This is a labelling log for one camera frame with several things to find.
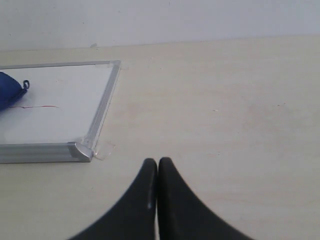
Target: black object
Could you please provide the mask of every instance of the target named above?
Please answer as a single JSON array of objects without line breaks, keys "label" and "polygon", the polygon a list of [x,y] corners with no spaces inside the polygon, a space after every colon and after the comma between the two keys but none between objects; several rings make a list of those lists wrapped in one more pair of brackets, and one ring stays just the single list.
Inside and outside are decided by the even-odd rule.
[{"label": "black object", "polygon": [[30,87],[28,80],[23,81],[23,88],[11,76],[0,72],[0,111],[11,107],[20,100]]},{"label": "black object", "polygon": [[157,195],[161,240],[251,240],[207,208],[168,157],[159,162]]},{"label": "black object", "polygon": [[157,164],[148,158],[113,208],[71,240],[154,240],[156,180]]}]

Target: blue object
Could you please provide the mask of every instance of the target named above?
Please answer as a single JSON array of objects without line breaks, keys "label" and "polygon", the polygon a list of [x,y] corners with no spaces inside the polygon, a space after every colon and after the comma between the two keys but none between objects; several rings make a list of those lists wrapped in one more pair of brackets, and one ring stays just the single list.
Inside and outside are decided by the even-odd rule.
[{"label": "blue object", "polygon": [[20,100],[27,92],[30,83],[23,81],[21,85],[9,75],[0,72],[0,111],[11,107]]}]

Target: black plastic part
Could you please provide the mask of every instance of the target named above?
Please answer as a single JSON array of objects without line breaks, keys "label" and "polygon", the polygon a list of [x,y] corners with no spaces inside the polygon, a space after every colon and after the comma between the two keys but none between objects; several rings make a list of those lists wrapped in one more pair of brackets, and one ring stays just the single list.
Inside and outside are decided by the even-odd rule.
[{"label": "black plastic part", "polygon": [[161,240],[251,240],[207,208],[187,186],[172,160],[158,167],[157,213]]},{"label": "black plastic part", "polygon": [[71,240],[154,240],[157,164],[148,158],[120,200]]}]

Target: whiteboard surface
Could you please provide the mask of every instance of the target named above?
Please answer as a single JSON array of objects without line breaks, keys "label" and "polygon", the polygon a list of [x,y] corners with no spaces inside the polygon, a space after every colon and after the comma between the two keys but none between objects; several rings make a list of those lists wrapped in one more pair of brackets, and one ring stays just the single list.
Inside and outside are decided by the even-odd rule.
[{"label": "whiteboard surface", "polygon": [[0,112],[0,145],[66,143],[83,139],[92,124],[112,64],[3,69],[30,88]]}]

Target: whiteboard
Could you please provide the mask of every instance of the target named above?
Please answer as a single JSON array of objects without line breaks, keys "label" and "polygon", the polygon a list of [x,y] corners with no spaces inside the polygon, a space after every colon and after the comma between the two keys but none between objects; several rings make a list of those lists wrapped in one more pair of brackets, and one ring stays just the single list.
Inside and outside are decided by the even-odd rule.
[{"label": "whiteboard", "polygon": [[[48,148],[52,144],[65,147],[66,143],[78,143],[92,150],[106,115],[119,64],[108,61],[0,70],[20,83],[30,82],[26,95],[0,112],[0,162],[5,158],[1,153],[8,155],[8,149],[14,146]],[[14,157],[10,157],[10,162],[15,162]]]}]

